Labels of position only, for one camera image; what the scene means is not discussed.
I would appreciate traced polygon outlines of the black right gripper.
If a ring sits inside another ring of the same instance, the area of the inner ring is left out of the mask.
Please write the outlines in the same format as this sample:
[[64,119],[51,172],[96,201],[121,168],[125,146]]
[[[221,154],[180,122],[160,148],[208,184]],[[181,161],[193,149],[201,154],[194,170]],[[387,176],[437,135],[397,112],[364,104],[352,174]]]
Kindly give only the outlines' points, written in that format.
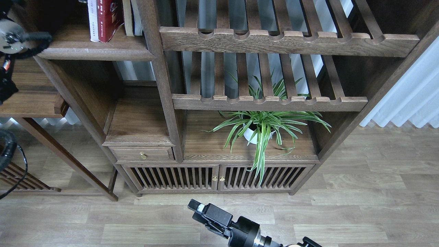
[[264,247],[265,237],[261,235],[259,224],[239,217],[237,222],[232,221],[232,214],[209,203],[204,205],[191,199],[188,209],[194,211],[192,218],[211,232],[228,239],[229,247]]

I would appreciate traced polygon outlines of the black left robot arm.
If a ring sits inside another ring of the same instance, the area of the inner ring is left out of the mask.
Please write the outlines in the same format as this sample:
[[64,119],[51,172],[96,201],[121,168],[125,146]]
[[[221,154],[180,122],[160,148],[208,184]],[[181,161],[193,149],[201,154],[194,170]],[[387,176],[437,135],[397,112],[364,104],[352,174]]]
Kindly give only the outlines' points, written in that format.
[[[4,61],[1,64],[1,80],[0,80],[0,100],[1,104],[5,103],[13,94],[18,92],[16,84],[12,80],[13,68],[16,59],[25,59],[35,56],[48,48],[53,41],[53,37],[49,32],[26,32],[18,23],[8,17],[13,4],[25,6],[24,0],[2,0],[0,2],[1,19],[1,55]],[[1,195],[5,198],[10,192],[15,190],[17,186],[24,180],[28,173],[28,162],[25,153],[17,144],[16,136],[6,130],[0,131],[1,139],[5,141],[5,146],[1,154],[1,171],[5,170],[14,156],[15,150],[18,148],[23,156],[25,163],[24,175],[18,182],[13,184],[12,188]]]

